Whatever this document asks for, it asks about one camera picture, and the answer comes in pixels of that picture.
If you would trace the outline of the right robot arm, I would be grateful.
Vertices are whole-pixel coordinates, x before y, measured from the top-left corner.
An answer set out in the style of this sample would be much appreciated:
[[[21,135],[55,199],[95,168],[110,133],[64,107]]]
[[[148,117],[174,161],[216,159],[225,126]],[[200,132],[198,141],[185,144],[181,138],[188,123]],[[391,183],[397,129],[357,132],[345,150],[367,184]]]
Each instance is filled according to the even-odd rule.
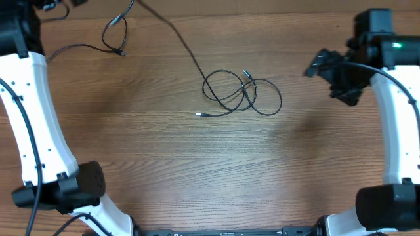
[[[355,205],[322,216],[312,235],[386,235],[419,228],[419,38],[397,35],[390,9],[354,19],[348,52],[322,49],[306,69],[330,85],[332,98],[355,106],[375,93],[385,144],[383,183],[356,194]]]

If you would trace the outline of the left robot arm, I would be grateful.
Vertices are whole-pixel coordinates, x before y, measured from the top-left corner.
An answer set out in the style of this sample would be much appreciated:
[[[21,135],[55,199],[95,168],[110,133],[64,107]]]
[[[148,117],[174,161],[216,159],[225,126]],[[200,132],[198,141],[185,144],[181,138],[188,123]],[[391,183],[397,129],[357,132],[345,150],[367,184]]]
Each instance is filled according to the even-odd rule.
[[[101,166],[79,164],[54,109],[37,10],[56,1],[1,2],[1,99],[18,146],[22,187],[16,206],[57,210],[85,222],[95,235],[140,235],[133,218],[106,194]]]

